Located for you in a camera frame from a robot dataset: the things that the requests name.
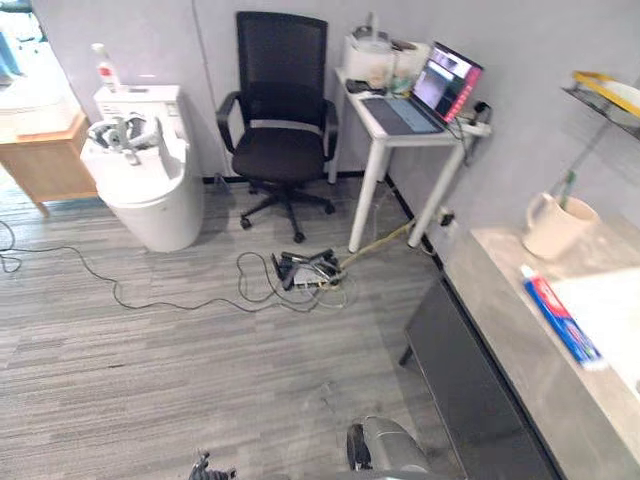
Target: white mug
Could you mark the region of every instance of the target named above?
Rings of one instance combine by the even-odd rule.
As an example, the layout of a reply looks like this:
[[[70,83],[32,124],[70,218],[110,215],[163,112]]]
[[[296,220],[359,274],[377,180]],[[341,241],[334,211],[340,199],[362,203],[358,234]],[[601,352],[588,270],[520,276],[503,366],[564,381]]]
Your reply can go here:
[[[599,220],[589,205],[567,198],[563,209],[548,193],[541,193],[527,208],[528,231],[522,243],[536,257],[552,260],[575,244]]]

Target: white desk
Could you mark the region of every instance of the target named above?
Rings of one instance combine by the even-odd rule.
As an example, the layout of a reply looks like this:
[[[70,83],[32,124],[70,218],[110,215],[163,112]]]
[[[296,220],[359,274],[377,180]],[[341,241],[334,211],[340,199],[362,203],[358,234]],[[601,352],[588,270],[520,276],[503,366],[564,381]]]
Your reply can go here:
[[[371,136],[369,158],[364,172],[362,188],[360,189],[356,216],[353,221],[353,226],[351,227],[351,237],[349,239],[350,252],[356,252],[360,248],[360,241],[362,240],[362,233],[369,214],[369,208],[371,207],[371,200],[373,199],[373,194],[376,189],[376,182],[384,180],[387,169],[389,168],[391,149],[396,147],[436,147],[443,145],[453,147],[409,237],[409,246],[415,247],[420,243],[422,234],[425,233],[431,217],[435,214],[451,180],[453,180],[458,167],[464,160],[464,147],[460,140],[456,139],[449,131],[428,135],[388,135],[361,102],[364,98],[368,98],[369,94],[348,93],[345,87],[346,78],[342,69],[337,68],[336,75],[338,76],[338,81],[341,86],[338,98],[336,98],[336,110],[338,111],[340,121],[344,119],[346,103],[344,99],[346,97],[349,99],[349,103],[351,103],[355,109],[358,117],[360,117],[369,136]],[[484,124],[475,126],[463,125],[463,132],[468,145],[472,136],[488,136],[491,133],[491,129],[488,125]],[[339,158],[336,156],[329,165],[329,183],[336,182],[338,162]]]

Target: gray countertop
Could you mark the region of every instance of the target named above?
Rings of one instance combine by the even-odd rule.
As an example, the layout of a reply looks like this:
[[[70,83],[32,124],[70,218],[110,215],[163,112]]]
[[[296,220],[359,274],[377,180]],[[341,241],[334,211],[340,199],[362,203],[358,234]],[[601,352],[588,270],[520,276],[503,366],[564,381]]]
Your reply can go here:
[[[543,262],[514,229],[481,229],[454,246],[445,270],[567,479],[640,478],[640,402],[611,368],[571,357],[522,286],[527,264],[549,281],[640,266],[640,231],[598,225],[560,260]]]

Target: toothbrush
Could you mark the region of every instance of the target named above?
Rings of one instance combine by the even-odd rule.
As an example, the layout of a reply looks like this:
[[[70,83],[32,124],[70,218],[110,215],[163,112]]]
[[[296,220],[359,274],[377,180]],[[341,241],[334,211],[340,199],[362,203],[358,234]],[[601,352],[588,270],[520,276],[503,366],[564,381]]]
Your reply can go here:
[[[569,194],[571,193],[571,190],[573,190],[573,185],[576,183],[576,176],[576,172],[573,170],[569,170],[567,172],[567,176],[564,180],[564,188],[560,195],[560,208],[563,210],[567,209],[567,200],[569,200]]]

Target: soap bottle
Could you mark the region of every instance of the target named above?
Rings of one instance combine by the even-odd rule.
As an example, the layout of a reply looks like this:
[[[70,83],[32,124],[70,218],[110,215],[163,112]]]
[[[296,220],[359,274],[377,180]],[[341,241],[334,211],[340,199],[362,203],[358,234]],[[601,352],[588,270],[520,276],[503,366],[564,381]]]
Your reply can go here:
[[[112,93],[122,91],[122,84],[120,83],[120,78],[118,78],[116,67],[109,58],[104,44],[93,43],[91,44],[91,49],[100,57],[100,63],[98,63],[98,74],[100,75],[104,86]]]

